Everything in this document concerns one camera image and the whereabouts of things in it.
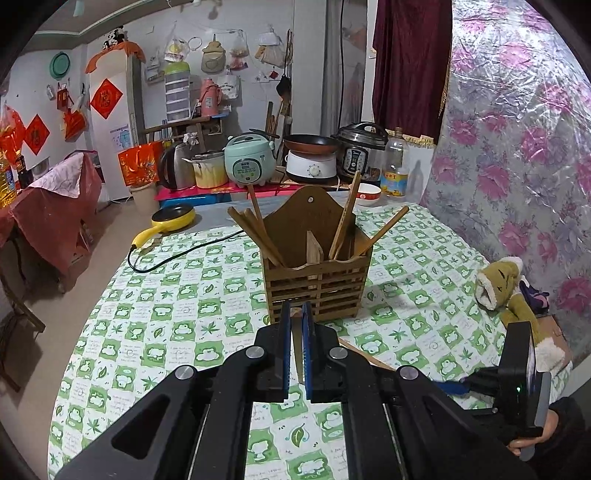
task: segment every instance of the red curtain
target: red curtain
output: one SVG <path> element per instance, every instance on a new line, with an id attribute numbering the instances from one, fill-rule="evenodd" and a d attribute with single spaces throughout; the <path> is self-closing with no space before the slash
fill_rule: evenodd
<path id="1" fill-rule="evenodd" d="M 374 119 L 439 138 L 452 45 L 452 0 L 378 0 Z"/>

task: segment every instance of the electric kettle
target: electric kettle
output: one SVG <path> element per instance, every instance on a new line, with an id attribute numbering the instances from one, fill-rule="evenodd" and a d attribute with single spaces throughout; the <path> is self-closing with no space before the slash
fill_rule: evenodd
<path id="1" fill-rule="evenodd" d="M 158 162 L 160 183 L 170 190 L 183 190 L 195 185 L 195 172 L 189 163 L 191 149 L 185 142 L 175 142 Z"/>

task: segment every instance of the yellow frying pan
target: yellow frying pan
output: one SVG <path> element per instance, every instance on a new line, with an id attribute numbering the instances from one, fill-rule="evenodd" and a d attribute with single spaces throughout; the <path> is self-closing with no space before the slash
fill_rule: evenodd
<path id="1" fill-rule="evenodd" d="M 131 244 L 131 248 L 141 248 L 157 233 L 174 232 L 191 224 L 195 218 L 195 210 L 186 203 L 172 205 L 158 210 L 152 215 L 152 228 L 140 232 Z"/>

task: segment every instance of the plastic bottle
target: plastic bottle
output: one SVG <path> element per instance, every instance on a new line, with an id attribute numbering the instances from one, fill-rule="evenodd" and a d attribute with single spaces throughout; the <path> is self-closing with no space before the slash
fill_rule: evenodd
<path id="1" fill-rule="evenodd" d="M 4 155 L 0 157 L 0 207 L 10 205 L 17 198 L 12 168 Z"/>
<path id="2" fill-rule="evenodd" d="M 403 164 L 407 152 L 408 145 L 402 136 L 402 128 L 396 127 L 394 136 L 386 144 L 386 158 L 380 179 L 380 187 L 386 195 L 406 195 L 409 171 Z"/>

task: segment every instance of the cooking pot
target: cooking pot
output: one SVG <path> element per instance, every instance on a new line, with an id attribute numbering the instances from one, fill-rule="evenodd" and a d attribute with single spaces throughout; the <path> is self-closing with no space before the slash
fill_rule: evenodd
<path id="1" fill-rule="evenodd" d="M 361 122 L 341 128 L 335 136 L 340 141 L 337 152 L 339 176 L 351 181 L 358 171 L 362 181 L 379 184 L 384 160 L 379 152 L 388 143 L 386 130 L 373 122 Z"/>
<path id="2" fill-rule="evenodd" d="M 194 155 L 189 159 L 195 170 L 195 181 L 200 189 L 214 189 L 228 183 L 222 150 Z"/>

